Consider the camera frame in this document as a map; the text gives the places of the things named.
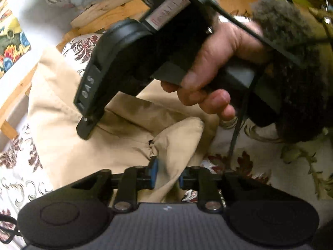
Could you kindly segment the person's right hand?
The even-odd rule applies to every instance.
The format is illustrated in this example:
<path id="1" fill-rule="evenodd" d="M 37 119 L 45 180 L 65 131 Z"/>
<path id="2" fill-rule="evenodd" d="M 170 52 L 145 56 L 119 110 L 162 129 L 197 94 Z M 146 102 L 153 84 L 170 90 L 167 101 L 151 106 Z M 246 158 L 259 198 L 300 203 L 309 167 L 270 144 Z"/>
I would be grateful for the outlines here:
<path id="1" fill-rule="evenodd" d="M 219 69 L 233 56 L 255 63 L 267 60 L 266 48 L 259 40 L 233 23 L 218 21 L 214 33 L 204 42 L 181 84 L 177 86 L 166 81 L 160 84 L 168 93 L 176 91 L 182 104 L 198 104 L 206 114 L 218 115 L 222 120 L 230 121 L 235 117 L 235 109 L 230 104 L 228 91 L 221 86 L 210 93 L 202 88 L 215 78 Z"/>

